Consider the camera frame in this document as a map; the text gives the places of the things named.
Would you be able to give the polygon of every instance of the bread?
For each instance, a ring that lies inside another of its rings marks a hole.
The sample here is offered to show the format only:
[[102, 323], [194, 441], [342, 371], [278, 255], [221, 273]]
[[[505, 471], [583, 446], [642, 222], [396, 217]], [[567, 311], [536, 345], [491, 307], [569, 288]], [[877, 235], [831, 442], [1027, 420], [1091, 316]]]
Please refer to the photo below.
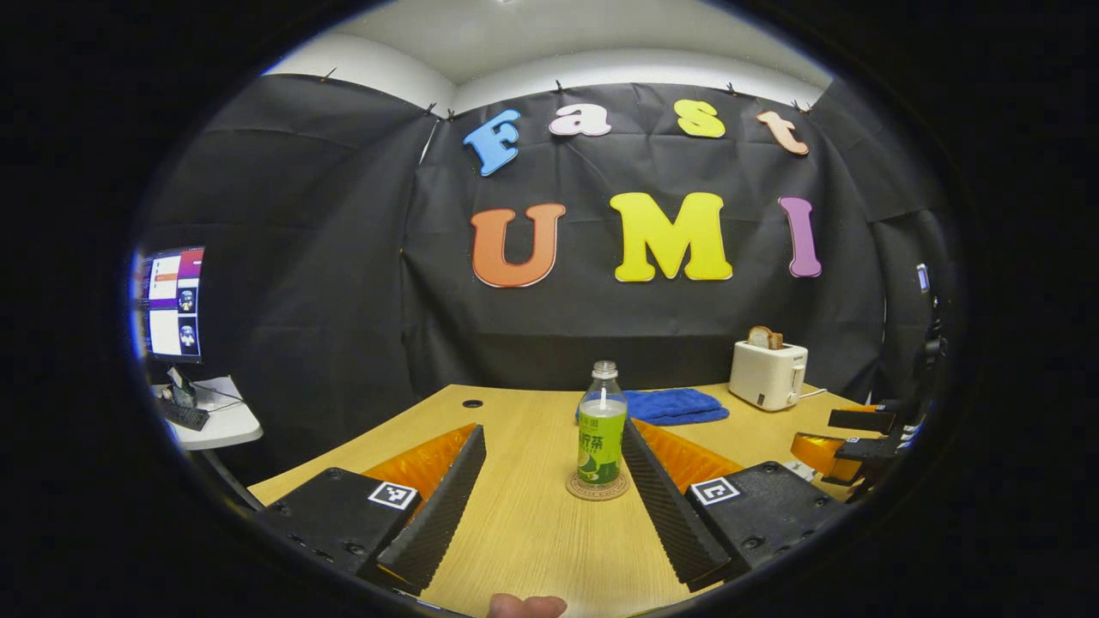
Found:
[[748, 345], [766, 347], [767, 350], [782, 349], [782, 333], [771, 332], [767, 327], [752, 327], [748, 331]]

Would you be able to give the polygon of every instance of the bottle cap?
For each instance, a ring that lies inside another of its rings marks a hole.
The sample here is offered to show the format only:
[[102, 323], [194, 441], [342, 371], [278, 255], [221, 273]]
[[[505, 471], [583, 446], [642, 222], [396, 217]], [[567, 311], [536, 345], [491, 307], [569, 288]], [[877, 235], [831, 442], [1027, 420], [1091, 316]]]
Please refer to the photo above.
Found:
[[591, 369], [591, 377], [610, 379], [618, 377], [618, 367], [614, 361], [599, 361]]

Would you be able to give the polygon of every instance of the keyboard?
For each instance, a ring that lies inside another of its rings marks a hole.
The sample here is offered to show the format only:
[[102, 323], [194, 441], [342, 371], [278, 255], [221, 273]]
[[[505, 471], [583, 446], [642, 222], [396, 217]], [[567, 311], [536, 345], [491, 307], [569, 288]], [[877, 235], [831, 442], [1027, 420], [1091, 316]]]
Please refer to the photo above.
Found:
[[210, 420], [210, 412], [201, 408], [185, 408], [170, 399], [157, 398], [156, 406], [165, 419], [195, 431], [202, 431], [206, 421]]

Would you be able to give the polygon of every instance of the orange letter u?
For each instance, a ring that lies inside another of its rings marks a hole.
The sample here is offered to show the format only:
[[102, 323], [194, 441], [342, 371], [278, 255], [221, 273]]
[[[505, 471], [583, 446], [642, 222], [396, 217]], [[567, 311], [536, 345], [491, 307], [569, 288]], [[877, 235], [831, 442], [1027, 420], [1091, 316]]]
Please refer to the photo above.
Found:
[[559, 203], [540, 203], [526, 209], [534, 221], [534, 250], [523, 264], [503, 258], [503, 238], [508, 223], [515, 218], [510, 208], [497, 208], [474, 214], [474, 274], [492, 287], [526, 287], [545, 278], [557, 260], [557, 219], [565, 214]]

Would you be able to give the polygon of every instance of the white ceiling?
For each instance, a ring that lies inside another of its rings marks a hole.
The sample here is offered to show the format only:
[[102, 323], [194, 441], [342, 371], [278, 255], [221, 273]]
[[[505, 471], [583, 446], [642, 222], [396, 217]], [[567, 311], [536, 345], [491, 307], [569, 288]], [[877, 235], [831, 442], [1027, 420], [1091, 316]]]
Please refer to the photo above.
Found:
[[396, 0], [337, 26], [462, 85], [576, 52], [644, 47], [724, 56], [819, 87], [821, 67], [743, 19], [699, 0]]

